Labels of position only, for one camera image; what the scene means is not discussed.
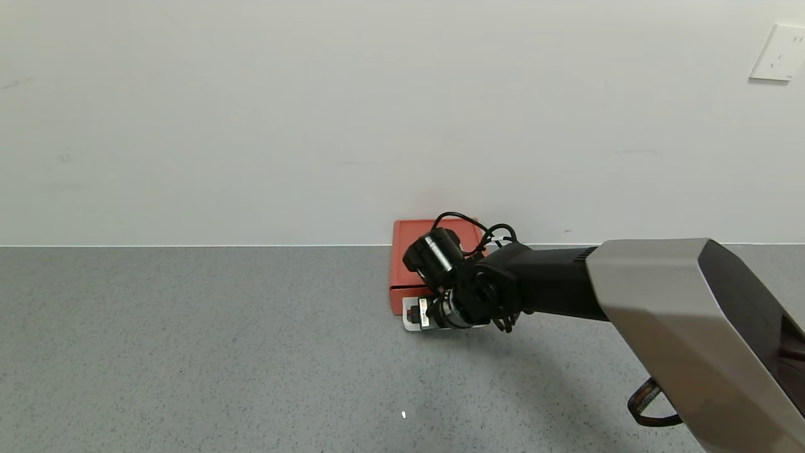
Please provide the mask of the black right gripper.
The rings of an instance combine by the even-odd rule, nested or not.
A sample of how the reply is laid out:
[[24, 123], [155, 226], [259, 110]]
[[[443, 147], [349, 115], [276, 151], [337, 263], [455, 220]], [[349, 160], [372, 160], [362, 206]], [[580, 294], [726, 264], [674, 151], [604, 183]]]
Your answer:
[[423, 296], [417, 306], [408, 308], [406, 318], [408, 322], [419, 323], [421, 330], [451, 329], [445, 307], [445, 301], [439, 296]]

